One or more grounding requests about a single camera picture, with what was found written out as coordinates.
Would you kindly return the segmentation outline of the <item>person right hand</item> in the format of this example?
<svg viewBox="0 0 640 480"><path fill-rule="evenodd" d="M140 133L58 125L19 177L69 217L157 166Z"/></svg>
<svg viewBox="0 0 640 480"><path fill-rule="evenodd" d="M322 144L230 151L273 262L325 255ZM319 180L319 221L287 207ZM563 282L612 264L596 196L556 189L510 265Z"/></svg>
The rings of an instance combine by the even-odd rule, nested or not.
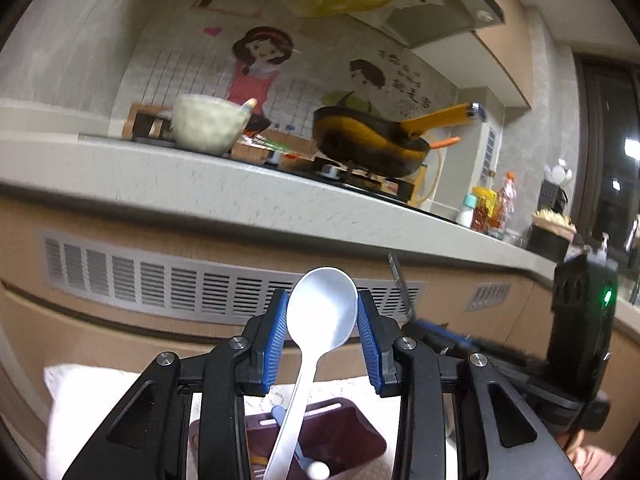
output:
<svg viewBox="0 0 640 480"><path fill-rule="evenodd" d="M616 456L593 445L584 445L583 429L566 432L555 437L582 480L600 480L613 467Z"/></svg>

